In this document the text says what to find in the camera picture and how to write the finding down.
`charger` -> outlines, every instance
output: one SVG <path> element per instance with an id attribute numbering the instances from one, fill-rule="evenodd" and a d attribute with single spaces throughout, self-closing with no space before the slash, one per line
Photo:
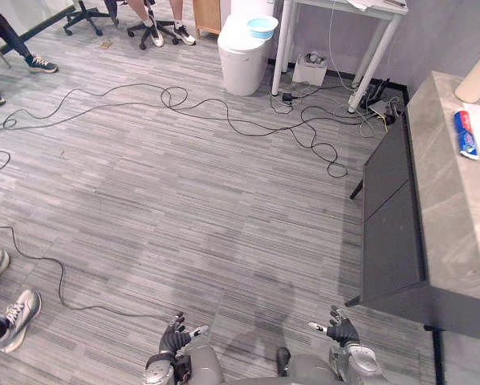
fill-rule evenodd
<path id="1" fill-rule="evenodd" d="M 299 97 L 298 96 L 293 96 L 291 94 L 291 92 L 284 92 L 283 93 L 283 97 L 281 98 L 281 100 L 283 101 L 283 103 L 285 104 L 291 104 L 291 101 L 294 100 L 294 99 L 298 99 Z"/>

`cup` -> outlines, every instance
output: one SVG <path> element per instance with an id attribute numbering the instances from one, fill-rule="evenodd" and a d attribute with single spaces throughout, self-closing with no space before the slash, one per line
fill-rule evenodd
<path id="1" fill-rule="evenodd" d="M 480 60 L 463 79 L 454 94 L 464 102 L 475 103 L 480 98 Z"/>

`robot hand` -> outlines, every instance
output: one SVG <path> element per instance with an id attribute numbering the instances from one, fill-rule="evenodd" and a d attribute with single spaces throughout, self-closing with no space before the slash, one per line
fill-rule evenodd
<path id="1" fill-rule="evenodd" d="M 184 345 L 189 343 L 192 340 L 190 333 L 185 330 L 185 325 L 183 322 L 185 317 L 182 312 L 178 312 L 169 325 L 165 332 L 161 336 L 160 341 L 160 354 L 169 353 L 172 356 L 176 355 L 176 352 L 179 351 Z"/>
<path id="2" fill-rule="evenodd" d="M 324 332 L 328 337 L 339 342 L 341 347 L 345 347 L 345 344 L 348 342 L 360 343 L 360 336 L 356 328 L 339 307 L 331 306 L 329 314 L 333 317 L 329 321 L 332 326 L 324 327 L 314 322 L 310 322 L 309 326 L 314 330 Z"/>
<path id="3" fill-rule="evenodd" d="M 185 380 L 191 374 L 189 357 L 176 357 L 177 351 L 188 344 L 192 338 L 204 333 L 208 326 L 200 326 L 194 331 L 185 331 L 182 312 L 178 312 L 161 336 L 160 352 L 151 356 L 145 365 L 145 385 L 174 385 Z"/>

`white box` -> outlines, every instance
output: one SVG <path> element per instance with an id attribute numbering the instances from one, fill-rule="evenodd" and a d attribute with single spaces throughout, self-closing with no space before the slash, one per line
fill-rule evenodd
<path id="1" fill-rule="evenodd" d="M 302 54 L 297 58 L 294 76 L 291 81 L 295 83 L 308 82 L 313 86 L 322 86 L 323 78 L 327 71 L 327 60 L 320 63 L 308 63 L 304 58 L 308 54 Z"/>

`wooden cabinet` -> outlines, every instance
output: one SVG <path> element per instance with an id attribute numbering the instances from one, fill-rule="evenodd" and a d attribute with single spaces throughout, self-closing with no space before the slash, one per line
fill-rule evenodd
<path id="1" fill-rule="evenodd" d="M 220 0 L 193 0 L 193 16 L 195 19 L 195 31 L 198 39 L 201 37 L 201 31 L 203 30 L 211 32 L 212 34 L 220 33 Z"/>

